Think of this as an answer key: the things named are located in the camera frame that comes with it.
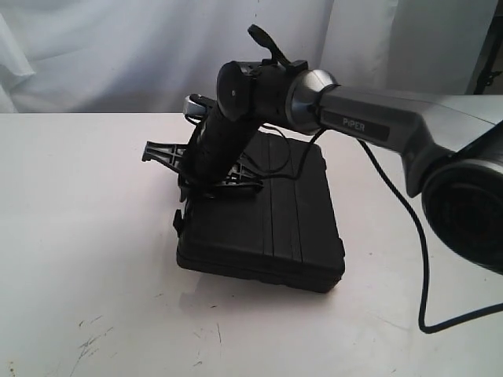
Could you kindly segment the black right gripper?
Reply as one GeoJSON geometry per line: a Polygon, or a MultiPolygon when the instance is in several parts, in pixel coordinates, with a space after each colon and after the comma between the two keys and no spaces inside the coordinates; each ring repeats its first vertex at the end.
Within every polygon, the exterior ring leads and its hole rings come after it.
{"type": "Polygon", "coordinates": [[[156,161],[178,175],[180,199],[249,199],[263,189],[263,180],[240,161],[256,135],[257,120],[230,121],[210,112],[186,144],[146,143],[141,160],[156,161]]]}

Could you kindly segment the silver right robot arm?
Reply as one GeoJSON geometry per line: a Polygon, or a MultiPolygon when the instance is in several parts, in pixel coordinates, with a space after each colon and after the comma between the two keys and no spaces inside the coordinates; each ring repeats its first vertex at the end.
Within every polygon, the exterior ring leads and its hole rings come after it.
{"type": "Polygon", "coordinates": [[[334,130],[397,153],[406,192],[419,196],[436,236],[462,258],[502,271],[502,99],[374,91],[338,84],[304,60],[230,61],[217,97],[192,95],[197,120],[187,145],[148,142],[154,160],[202,190],[245,185],[259,175],[239,158],[258,128],[319,136],[334,130]]]}

